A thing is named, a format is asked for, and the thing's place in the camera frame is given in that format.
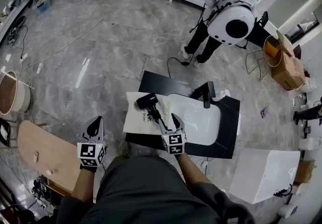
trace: black faucet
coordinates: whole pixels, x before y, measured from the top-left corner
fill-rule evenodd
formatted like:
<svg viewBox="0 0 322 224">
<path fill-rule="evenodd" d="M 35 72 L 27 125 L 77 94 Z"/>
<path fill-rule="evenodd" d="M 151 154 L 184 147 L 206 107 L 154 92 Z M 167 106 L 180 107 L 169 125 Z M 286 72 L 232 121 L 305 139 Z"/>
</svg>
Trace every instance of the black faucet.
<svg viewBox="0 0 322 224">
<path fill-rule="evenodd" d="M 215 88 L 213 86 L 213 82 L 206 82 L 204 85 L 195 89 L 195 91 L 190 96 L 193 99 L 199 99 L 203 97 L 203 107 L 205 109 L 210 108 L 210 99 L 216 97 Z"/>
</svg>

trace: gray floor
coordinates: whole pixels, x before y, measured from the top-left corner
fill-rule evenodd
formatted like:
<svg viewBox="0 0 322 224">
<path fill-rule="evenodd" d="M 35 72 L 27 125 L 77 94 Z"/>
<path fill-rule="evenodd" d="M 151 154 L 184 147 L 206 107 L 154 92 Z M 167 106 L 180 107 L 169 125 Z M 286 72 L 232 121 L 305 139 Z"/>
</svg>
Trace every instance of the gray floor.
<svg viewBox="0 0 322 224">
<path fill-rule="evenodd" d="M 168 75 L 167 59 L 178 57 L 181 44 L 189 42 L 192 37 L 189 30 L 196 24 L 201 10 L 180 0 L 172 4 L 167 0 L 51 0 L 51 3 L 51 8 L 40 16 L 31 9 L 25 12 L 29 31 L 24 42 L 28 57 L 23 65 L 45 60 L 60 50 L 45 62 L 39 75 L 36 74 L 38 64 L 30 67 L 33 120 L 35 123 L 46 122 L 44 129 L 76 144 L 82 124 L 102 115 L 109 146 L 104 165 L 108 166 L 118 154 L 118 144 L 124 138 L 125 93 L 138 90 L 144 70 Z M 24 33 L 25 30 L 14 47 L 1 48 L 0 67 L 5 66 L 6 71 L 20 71 Z M 213 81 L 217 90 L 229 89 L 231 96 L 241 101 L 240 135 L 233 159 L 213 159 L 206 173 L 227 194 L 242 148 L 294 150 L 301 136 L 292 121 L 294 108 L 291 98 L 295 93 L 285 91 L 271 79 L 270 74 L 262 81 L 259 81 L 257 70 L 247 74 L 246 54 L 256 49 L 252 44 L 249 44 L 248 51 L 221 46 L 199 68 L 192 65 L 185 68 L 175 61 L 170 62 L 173 78 L 193 87 Z M 5 58 L 10 53 L 11 58 L 7 62 Z M 76 88 L 85 58 L 89 58 L 90 63 Z M 251 68 L 254 57 L 248 63 Z M 26 83 L 29 83 L 28 72 L 27 69 L 21 74 L 21 80 Z M 260 111 L 266 106 L 269 117 L 264 120 Z M 8 118 L 18 121 L 31 119 L 29 115 L 22 114 L 11 114 Z M 133 145 L 133 154 L 150 153 L 149 148 Z M 30 195 L 32 181 L 38 173 L 23 162 L 17 150 L 0 150 L 0 157 L 0 177 L 14 191 L 20 203 L 29 207 L 34 202 Z M 178 168 L 174 157 L 166 154 L 162 157 Z M 191 158 L 200 166 L 201 157 Z M 95 192 L 103 173 L 99 168 Z M 250 205 L 231 195 L 229 197 L 246 205 L 258 223 L 274 219 L 285 202 L 285 199 L 271 198 Z M 38 204 L 31 210 L 37 217 L 47 214 Z M 52 211 L 50 205 L 46 211 Z"/>
</svg>

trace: sink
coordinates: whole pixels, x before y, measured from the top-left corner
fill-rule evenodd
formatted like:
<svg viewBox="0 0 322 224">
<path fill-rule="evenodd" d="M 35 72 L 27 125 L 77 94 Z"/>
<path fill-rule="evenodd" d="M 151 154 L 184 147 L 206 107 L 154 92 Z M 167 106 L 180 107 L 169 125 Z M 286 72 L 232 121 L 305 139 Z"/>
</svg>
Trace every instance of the sink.
<svg viewBox="0 0 322 224">
<path fill-rule="evenodd" d="M 212 145 L 218 136 L 220 125 L 220 110 L 215 105 L 209 109 L 203 107 L 203 102 L 179 94 L 170 94 L 170 112 L 178 115 L 185 123 L 187 142 L 201 145 Z M 176 130 L 169 118 L 168 127 Z"/>
</svg>

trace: wooden tabletop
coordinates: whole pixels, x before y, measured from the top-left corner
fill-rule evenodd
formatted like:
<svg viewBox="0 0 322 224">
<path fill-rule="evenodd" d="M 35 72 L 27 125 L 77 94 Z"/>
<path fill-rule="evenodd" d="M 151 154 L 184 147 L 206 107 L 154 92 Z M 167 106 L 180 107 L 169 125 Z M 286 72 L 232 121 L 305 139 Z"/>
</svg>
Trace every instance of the wooden tabletop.
<svg viewBox="0 0 322 224">
<path fill-rule="evenodd" d="M 33 169 L 66 190 L 73 191 L 81 164 L 75 145 L 26 120 L 19 127 L 18 150 L 24 161 Z M 36 163 L 35 152 L 39 153 Z"/>
</svg>

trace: white pedestal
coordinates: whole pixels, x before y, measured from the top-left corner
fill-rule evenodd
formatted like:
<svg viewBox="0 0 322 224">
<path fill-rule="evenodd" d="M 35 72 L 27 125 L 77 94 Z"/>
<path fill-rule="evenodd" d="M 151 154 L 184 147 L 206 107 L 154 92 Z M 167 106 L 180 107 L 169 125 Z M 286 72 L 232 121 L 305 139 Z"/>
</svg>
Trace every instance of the white pedestal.
<svg viewBox="0 0 322 224">
<path fill-rule="evenodd" d="M 251 204 L 264 201 L 293 184 L 300 152 L 243 149 L 230 194 Z"/>
</svg>

